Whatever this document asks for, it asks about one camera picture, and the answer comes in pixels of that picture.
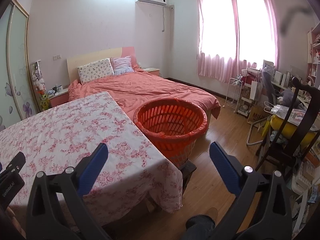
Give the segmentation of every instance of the bedside table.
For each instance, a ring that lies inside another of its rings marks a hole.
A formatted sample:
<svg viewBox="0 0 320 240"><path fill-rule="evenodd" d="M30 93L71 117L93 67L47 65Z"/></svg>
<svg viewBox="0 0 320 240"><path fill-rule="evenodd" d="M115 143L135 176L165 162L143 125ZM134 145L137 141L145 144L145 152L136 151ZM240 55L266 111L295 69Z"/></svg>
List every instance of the bedside table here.
<svg viewBox="0 0 320 240"><path fill-rule="evenodd" d="M148 68L143 68L143 70L149 72L152 75L155 75L158 77L160 76L160 69L158 68L148 67Z"/></svg>
<svg viewBox="0 0 320 240"><path fill-rule="evenodd" d="M61 92L55 93L54 96L49 97L49 100L52 107L69 102L68 88L63 89Z"/></svg>

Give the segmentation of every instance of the curtain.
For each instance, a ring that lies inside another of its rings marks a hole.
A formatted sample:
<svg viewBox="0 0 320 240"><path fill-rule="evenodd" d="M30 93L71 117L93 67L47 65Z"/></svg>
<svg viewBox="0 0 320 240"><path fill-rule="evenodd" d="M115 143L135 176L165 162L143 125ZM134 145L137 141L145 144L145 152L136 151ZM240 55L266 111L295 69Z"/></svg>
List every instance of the curtain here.
<svg viewBox="0 0 320 240"><path fill-rule="evenodd" d="M263 60L279 62L274 0L198 0L198 75L228 82Z"/></svg>

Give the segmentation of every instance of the blue gripper pad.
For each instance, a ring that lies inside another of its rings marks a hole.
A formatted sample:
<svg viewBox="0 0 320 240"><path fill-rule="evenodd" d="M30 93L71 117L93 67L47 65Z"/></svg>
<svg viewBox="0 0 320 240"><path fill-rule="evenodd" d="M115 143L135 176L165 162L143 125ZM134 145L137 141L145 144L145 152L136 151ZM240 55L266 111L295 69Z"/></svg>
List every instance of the blue gripper pad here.
<svg viewBox="0 0 320 240"><path fill-rule="evenodd" d="M228 191L238 197L241 193L240 176L228 159L227 154L216 142L210 145L209 152L210 158L214 166L216 166Z"/></svg>
<svg viewBox="0 0 320 240"><path fill-rule="evenodd" d="M91 158L91 160L78 179L77 193L80 197L89 194L92 189L93 184L108 159L108 147L105 144L100 143L92 155L86 158Z"/></svg>

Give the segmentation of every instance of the red flower pattern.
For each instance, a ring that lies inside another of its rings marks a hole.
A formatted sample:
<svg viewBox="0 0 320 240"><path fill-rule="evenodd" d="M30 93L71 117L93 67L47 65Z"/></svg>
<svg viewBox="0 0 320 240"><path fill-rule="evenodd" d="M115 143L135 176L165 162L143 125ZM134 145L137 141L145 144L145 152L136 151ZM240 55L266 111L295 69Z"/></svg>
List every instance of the red flower pattern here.
<svg viewBox="0 0 320 240"><path fill-rule="evenodd" d="M84 196L100 225L123 217L147 194L168 212L181 207L182 174L133 124L107 93L81 98L31 116L0 132L0 160L5 167L21 151L25 185L12 201L18 221L37 172L63 172L90 156L100 142L109 157L91 192ZM66 204L58 195L63 210ZM68 212L67 221L74 226Z"/></svg>

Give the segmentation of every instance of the sliding wardrobe door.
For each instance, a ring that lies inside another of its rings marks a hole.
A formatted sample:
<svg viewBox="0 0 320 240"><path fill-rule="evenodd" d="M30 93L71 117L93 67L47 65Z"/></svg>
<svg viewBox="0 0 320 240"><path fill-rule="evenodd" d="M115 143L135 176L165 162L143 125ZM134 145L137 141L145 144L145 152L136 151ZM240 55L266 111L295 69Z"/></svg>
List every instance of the sliding wardrobe door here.
<svg viewBox="0 0 320 240"><path fill-rule="evenodd" d="M7 34L12 7L9 4L0 19L0 131L21 121L7 68Z"/></svg>
<svg viewBox="0 0 320 240"><path fill-rule="evenodd" d="M14 5L9 23L7 44L8 73L13 88L12 94L22 119L37 114L27 68L27 22L27 16Z"/></svg>

